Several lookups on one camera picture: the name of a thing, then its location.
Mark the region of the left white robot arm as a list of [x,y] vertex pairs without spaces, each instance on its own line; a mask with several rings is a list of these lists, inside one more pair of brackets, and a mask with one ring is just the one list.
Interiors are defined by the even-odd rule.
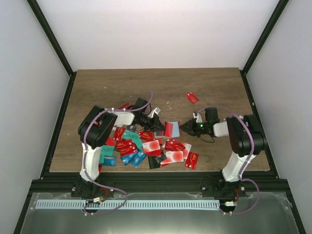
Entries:
[[106,144],[113,129],[119,126],[138,124],[145,131],[163,131],[164,125],[159,120],[160,108],[155,107],[145,113],[150,100],[138,98],[134,105],[119,109],[102,108],[95,105],[78,128],[78,135],[83,148],[80,176],[86,182],[82,190],[87,196],[94,197],[99,193],[100,185],[94,180],[99,176],[98,163],[100,151]]

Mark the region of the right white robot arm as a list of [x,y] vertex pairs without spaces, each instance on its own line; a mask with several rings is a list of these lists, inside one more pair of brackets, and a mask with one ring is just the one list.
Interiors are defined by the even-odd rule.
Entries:
[[193,137],[209,135],[212,139],[229,137],[232,154],[227,165],[221,170],[221,181],[217,183],[217,192],[228,196],[234,191],[234,182],[242,176],[256,155],[267,147],[267,140],[255,115],[239,116],[227,108],[229,115],[222,122],[218,116],[218,106],[193,112],[193,118],[179,128]]

